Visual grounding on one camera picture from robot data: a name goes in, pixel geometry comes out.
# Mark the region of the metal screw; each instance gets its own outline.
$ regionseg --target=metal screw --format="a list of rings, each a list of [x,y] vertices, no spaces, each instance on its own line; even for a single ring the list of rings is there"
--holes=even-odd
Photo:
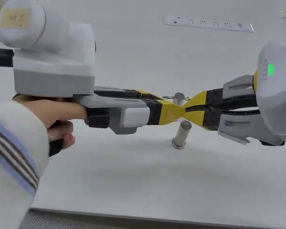
[[[184,120],[180,123],[176,136],[172,139],[172,145],[175,149],[183,149],[186,145],[186,138],[192,128],[192,124]]]

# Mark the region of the white table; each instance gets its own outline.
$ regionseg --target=white table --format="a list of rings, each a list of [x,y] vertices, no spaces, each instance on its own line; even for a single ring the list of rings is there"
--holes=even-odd
[[[268,40],[286,39],[286,1],[54,1],[91,22],[97,38],[97,85],[194,96],[253,74]],[[162,25],[162,16],[247,21],[254,33]],[[0,99],[13,94],[0,70]],[[242,146],[195,126],[178,151],[178,123],[134,135],[75,122],[77,144],[51,159],[33,208],[91,215],[286,228],[286,145]]]

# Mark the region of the sleeve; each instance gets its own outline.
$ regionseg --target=sleeve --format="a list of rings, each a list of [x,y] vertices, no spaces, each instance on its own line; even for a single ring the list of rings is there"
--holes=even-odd
[[[25,106],[0,103],[0,229],[17,229],[49,161],[43,123]]]

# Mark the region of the power strip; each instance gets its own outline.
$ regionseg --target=power strip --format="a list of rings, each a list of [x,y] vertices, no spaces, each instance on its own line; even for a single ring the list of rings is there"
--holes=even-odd
[[[254,32],[252,24],[249,23],[234,23],[231,21],[222,22],[222,21],[203,20],[198,18],[186,18],[186,17],[176,17],[176,16],[164,16],[163,24],[215,29],[215,30]]]

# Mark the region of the green led indicator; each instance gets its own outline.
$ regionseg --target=green led indicator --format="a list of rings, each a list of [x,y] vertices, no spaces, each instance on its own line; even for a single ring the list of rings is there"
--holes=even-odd
[[[271,75],[274,75],[275,74],[275,68],[273,66],[273,64],[268,64],[268,75],[271,76]]]

